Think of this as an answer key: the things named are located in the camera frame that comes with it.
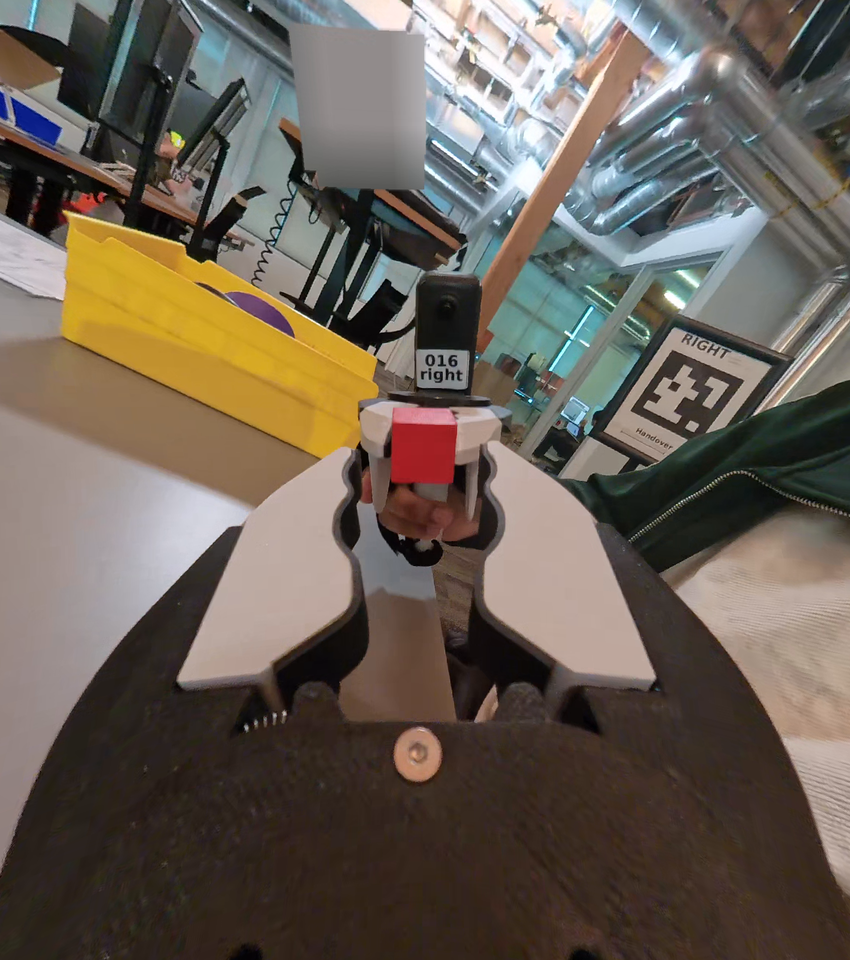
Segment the wooden background desk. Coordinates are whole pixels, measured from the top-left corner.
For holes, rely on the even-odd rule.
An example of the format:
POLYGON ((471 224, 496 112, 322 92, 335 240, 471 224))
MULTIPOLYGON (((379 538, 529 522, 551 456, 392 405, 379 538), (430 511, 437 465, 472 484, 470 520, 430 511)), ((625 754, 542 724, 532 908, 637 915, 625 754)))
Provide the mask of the wooden background desk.
POLYGON ((0 162, 83 193, 109 192, 127 199, 130 181, 76 151, 52 147, 0 119, 0 162))

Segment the wooden post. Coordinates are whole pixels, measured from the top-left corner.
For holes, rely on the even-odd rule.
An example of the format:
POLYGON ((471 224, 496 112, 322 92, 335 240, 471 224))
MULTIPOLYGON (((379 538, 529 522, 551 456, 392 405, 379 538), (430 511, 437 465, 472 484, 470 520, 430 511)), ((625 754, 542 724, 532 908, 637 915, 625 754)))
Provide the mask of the wooden post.
POLYGON ((649 56, 644 43, 625 27, 617 30, 616 42, 607 42, 601 51, 598 57, 601 71, 589 86, 573 122, 552 151, 483 277, 479 316, 481 349, 491 339, 488 332, 491 320, 562 205, 599 137, 623 106, 625 96, 649 56))

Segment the black standing desk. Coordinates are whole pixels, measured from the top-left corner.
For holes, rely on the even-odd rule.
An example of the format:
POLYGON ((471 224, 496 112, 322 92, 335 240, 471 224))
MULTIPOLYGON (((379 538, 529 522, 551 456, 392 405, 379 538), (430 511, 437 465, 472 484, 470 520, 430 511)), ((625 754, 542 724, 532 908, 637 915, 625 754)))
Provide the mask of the black standing desk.
POLYGON ((301 291, 280 293, 300 313, 327 327, 345 322, 379 257, 429 271, 464 248, 457 226, 414 191, 320 186, 317 174, 304 166, 298 126, 284 117, 278 128, 294 154, 288 188, 327 228, 301 291))

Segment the purple tape roll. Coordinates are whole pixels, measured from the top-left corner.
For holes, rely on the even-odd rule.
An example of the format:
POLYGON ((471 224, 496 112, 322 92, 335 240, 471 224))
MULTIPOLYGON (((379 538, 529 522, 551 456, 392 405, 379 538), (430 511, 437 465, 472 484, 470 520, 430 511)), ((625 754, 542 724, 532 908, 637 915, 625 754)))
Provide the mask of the purple tape roll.
POLYGON ((237 306, 261 323, 286 334, 292 339, 296 338, 294 328, 286 315, 266 299, 242 291, 222 292, 211 284, 202 281, 196 281, 195 284, 227 303, 237 306))

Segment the person's right hand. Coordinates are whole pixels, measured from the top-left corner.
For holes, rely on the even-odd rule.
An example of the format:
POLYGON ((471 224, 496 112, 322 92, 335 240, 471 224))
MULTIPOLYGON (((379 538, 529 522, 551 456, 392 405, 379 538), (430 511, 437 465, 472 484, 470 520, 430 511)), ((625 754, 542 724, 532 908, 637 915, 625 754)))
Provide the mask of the person's right hand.
POLYGON ((468 511, 466 495, 455 485, 448 487, 445 500, 433 500, 412 486, 390 484, 378 521, 385 530, 406 539, 484 549, 496 535, 496 518, 481 500, 476 502, 476 511, 468 511))

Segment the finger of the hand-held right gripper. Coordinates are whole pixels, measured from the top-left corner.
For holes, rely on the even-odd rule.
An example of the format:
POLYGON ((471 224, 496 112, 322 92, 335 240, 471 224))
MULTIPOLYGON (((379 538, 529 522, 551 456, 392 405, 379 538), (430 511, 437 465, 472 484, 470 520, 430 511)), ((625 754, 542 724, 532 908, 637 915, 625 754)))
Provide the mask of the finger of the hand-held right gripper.
POLYGON ((380 514, 391 486, 391 435, 395 409, 362 409, 359 413, 360 444, 368 456, 372 504, 380 514))
POLYGON ((471 521, 476 516, 479 497, 481 449, 501 438, 503 418, 499 413, 455 413, 455 423, 455 465, 465 467, 465 512, 471 521))

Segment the small black monitor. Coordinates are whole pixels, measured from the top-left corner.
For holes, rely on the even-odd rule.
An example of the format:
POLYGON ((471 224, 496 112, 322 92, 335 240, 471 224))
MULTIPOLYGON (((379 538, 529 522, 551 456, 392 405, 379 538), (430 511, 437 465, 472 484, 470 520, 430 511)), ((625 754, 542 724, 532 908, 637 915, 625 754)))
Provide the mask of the small black monitor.
POLYGON ((232 80, 216 98, 189 82, 180 85, 167 120, 167 130, 182 145, 175 159, 181 174, 211 173, 224 162, 230 138, 250 106, 244 78, 232 80))

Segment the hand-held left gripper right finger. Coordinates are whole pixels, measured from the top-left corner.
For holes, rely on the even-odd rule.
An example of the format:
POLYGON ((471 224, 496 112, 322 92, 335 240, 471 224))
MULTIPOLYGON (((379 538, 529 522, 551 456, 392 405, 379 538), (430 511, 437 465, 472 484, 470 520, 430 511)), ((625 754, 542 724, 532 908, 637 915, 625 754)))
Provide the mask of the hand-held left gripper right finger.
POLYGON ((650 690, 654 668, 597 522, 557 480, 496 440, 482 505, 495 520, 474 601, 486 671, 510 684, 525 665, 544 691, 650 690))

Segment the yellow plastic bin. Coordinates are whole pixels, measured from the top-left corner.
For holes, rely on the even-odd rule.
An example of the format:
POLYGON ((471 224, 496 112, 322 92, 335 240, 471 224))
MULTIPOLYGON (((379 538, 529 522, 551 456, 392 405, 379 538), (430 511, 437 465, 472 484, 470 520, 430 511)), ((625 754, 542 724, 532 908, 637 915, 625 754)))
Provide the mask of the yellow plastic bin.
POLYGON ((183 244, 69 214, 62 336, 317 458, 359 443, 376 358, 183 244), (269 301, 286 334, 196 286, 269 301))

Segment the blue plastic bin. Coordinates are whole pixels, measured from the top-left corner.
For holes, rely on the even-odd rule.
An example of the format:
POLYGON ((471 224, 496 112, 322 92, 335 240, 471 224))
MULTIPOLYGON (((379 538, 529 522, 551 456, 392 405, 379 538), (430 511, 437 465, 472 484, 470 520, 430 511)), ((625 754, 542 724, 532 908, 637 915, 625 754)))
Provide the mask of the blue plastic bin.
POLYGON ((0 121, 48 147, 60 146, 63 128, 24 102, 17 91, 0 85, 0 121))

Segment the person's right forearm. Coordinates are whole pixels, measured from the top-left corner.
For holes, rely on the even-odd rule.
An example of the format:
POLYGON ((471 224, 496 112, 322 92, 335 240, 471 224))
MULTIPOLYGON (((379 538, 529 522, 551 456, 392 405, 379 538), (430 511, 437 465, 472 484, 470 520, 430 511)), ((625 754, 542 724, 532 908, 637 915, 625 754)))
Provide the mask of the person's right forearm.
POLYGON ((850 380, 690 439, 644 469, 559 484, 657 572, 787 506, 850 522, 850 380))

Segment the black framed marker sign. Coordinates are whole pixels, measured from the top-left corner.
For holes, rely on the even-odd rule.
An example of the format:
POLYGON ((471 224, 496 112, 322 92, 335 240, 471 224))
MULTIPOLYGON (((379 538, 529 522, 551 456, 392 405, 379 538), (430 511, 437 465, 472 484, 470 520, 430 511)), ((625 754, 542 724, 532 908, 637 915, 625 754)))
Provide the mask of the black framed marker sign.
POLYGON ((653 335, 590 438, 640 466, 755 412, 791 357, 676 316, 653 335))

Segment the grey desk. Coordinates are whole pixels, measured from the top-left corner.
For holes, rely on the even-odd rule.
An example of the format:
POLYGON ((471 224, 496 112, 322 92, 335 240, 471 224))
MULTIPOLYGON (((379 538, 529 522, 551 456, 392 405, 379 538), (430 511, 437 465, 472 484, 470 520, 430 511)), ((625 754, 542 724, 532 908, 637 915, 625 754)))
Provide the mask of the grey desk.
POLYGON ((106 656, 311 458, 59 336, 0 281, 0 867, 106 656))

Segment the silver ventilation ducts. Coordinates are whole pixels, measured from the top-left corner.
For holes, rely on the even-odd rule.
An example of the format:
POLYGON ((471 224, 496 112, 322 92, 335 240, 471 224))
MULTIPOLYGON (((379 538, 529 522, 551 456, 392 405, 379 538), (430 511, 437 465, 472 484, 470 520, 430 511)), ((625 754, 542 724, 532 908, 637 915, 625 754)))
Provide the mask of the silver ventilation ducts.
POLYGON ((778 93, 720 30, 703 2, 414 2, 426 67, 445 99, 482 129, 479 165, 503 180, 516 165, 544 170, 564 129, 549 103, 582 89, 623 24, 666 75, 623 104, 557 210, 598 257, 623 267, 642 244, 632 225, 689 186, 721 174, 836 281, 850 268, 850 189, 778 93))

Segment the red cube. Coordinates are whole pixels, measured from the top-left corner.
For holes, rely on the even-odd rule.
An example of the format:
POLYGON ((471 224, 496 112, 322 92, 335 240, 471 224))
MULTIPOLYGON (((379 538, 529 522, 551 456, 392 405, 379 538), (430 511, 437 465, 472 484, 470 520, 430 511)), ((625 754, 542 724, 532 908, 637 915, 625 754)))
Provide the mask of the red cube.
POLYGON ((457 421, 451 408, 403 406, 391 426, 391 482, 450 485, 455 477, 457 421))

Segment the cardboard board on stand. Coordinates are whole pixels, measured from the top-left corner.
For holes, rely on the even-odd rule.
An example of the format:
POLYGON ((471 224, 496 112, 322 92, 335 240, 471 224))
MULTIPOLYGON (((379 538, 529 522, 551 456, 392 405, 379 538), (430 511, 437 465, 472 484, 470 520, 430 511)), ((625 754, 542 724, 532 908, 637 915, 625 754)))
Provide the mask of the cardboard board on stand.
POLYGON ((0 86, 33 90, 57 82, 60 76, 61 67, 40 57, 0 28, 0 86))

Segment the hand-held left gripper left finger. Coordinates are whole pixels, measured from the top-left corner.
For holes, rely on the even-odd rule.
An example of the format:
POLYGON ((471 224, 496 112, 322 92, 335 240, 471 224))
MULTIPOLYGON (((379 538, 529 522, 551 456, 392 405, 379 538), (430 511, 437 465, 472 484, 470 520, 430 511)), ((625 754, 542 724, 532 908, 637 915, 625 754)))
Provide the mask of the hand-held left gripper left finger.
POLYGON ((341 683, 365 656, 359 452, 343 447, 252 510, 177 677, 182 690, 341 683))

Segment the large black monitor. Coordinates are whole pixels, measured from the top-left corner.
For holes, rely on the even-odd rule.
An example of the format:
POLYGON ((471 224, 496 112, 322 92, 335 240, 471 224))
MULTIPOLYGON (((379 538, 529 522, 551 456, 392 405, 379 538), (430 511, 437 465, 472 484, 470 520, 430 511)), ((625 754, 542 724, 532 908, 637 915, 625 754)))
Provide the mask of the large black monitor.
POLYGON ((76 2, 57 99, 140 147, 156 107, 167 121, 202 32, 189 2, 115 2, 108 16, 76 2))

